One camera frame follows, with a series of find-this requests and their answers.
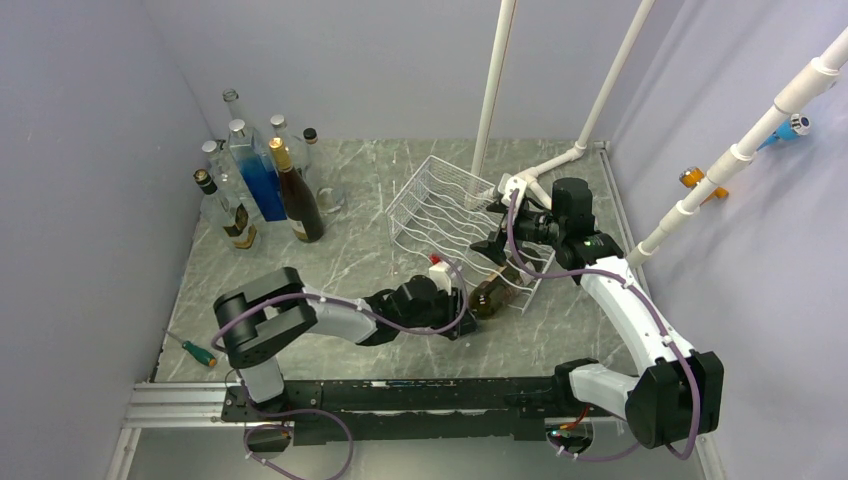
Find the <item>green bottle with silver foil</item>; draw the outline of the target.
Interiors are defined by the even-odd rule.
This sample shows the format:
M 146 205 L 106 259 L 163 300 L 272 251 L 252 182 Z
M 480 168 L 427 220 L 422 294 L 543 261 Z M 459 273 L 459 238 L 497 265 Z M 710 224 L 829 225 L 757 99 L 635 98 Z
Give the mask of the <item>green bottle with silver foil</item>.
M 472 290 L 469 310 L 478 320 L 491 319 L 508 306 L 524 287 L 528 287 L 532 280 L 535 277 L 508 263 Z

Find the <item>dark bottle with gold foil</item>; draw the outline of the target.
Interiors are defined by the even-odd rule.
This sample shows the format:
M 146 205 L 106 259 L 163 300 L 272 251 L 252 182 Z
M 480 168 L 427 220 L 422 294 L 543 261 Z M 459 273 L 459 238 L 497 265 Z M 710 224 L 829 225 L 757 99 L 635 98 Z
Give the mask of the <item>dark bottle with gold foil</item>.
M 320 240 L 325 230 L 316 199 L 294 167 L 283 139 L 272 138 L 269 150 L 277 169 L 285 212 L 295 237 L 305 243 Z

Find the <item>clear bottle with orange label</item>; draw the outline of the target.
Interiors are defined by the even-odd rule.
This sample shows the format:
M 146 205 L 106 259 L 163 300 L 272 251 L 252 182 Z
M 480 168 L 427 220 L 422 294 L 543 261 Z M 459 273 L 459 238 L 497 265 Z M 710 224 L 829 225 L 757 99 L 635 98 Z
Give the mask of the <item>clear bottle with orange label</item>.
M 306 128 L 303 138 L 310 162 L 311 189 L 318 209 L 322 215 L 337 213 L 346 203 L 346 191 L 334 174 L 330 152 L 315 128 Z

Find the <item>clear bottle with silver cap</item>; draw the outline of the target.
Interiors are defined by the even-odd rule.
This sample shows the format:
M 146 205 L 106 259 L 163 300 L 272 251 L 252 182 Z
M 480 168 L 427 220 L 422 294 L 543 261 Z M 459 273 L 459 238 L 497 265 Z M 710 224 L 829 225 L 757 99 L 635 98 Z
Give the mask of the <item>clear bottle with silver cap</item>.
M 285 143 L 294 167 L 297 168 L 301 176 L 307 180 L 311 161 L 309 159 L 305 141 L 298 137 L 292 128 L 288 127 L 288 123 L 282 114 L 271 116 L 270 124 L 275 136 L 281 138 Z

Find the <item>bottle with black cap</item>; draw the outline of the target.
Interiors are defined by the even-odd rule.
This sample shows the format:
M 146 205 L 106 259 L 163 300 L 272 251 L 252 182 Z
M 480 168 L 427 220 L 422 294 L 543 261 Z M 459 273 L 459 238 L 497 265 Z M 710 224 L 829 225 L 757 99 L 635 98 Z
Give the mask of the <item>bottle with black cap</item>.
M 205 169 L 196 170 L 193 179 L 203 193 L 201 214 L 225 245 L 234 252 L 257 252 L 261 236 L 244 203 L 228 188 L 219 187 Z

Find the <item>blue plastic bottle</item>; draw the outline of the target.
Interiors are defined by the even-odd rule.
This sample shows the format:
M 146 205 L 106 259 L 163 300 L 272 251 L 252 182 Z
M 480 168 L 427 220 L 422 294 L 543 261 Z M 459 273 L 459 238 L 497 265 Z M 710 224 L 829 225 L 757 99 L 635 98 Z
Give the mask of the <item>blue plastic bottle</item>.
M 261 137 L 242 119 L 231 120 L 228 128 L 230 154 L 263 218 L 266 222 L 287 220 L 276 168 Z

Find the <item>tall clear glass bottle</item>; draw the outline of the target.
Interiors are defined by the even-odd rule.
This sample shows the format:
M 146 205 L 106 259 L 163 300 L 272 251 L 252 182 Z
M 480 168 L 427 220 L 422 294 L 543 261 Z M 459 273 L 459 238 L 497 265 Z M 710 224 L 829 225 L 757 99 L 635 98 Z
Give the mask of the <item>tall clear glass bottle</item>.
M 238 92 L 233 88 L 225 89 L 222 98 L 229 110 L 232 120 L 241 120 L 245 127 L 249 126 L 248 116 Z

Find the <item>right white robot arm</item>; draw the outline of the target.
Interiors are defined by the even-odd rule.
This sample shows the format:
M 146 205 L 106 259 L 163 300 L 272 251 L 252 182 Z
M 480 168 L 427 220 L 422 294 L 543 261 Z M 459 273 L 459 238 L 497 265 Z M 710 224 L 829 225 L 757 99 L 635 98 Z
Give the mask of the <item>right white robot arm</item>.
M 699 435 L 718 426 L 721 360 L 698 351 L 660 313 L 619 245 L 597 228 L 585 180 L 555 180 L 547 206 L 527 197 L 527 187 L 518 176 L 501 180 L 501 199 L 486 208 L 501 214 L 500 226 L 472 250 L 498 265 L 513 260 L 536 279 L 572 279 L 602 308 L 637 370 L 625 375 L 589 358 L 560 364 L 553 406 L 564 415 L 599 407 L 624 420 L 640 446 L 689 458 Z

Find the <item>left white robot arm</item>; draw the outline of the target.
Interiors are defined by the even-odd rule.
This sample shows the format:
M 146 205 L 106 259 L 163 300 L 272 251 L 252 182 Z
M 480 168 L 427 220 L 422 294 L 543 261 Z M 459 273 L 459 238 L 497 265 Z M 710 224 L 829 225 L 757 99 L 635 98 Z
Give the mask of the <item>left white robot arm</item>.
M 288 402 L 276 356 L 304 334 L 372 347 L 392 342 L 400 333 L 456 340 L 478 328 L 465 292 L 425 275 L 348 299 L 307 285 L 293 267 L 222 294 L 213 312 L 219 330 L 212 345 L 226 354 L 244 382 L 248 407 L 264 420 L 279 417 Z

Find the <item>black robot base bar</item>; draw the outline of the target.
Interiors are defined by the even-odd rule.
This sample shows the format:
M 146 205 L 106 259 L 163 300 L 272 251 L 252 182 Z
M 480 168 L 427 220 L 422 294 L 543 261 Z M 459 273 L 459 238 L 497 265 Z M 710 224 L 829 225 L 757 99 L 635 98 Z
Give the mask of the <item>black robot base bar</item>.
M 552 378 L 291 380 L 281 398 L 255 403 L 226 388 L 225 423 L 286 422 L 297 446 L 368 440 L 508 437 L 542 441 L 550 429 L 593 414 Z

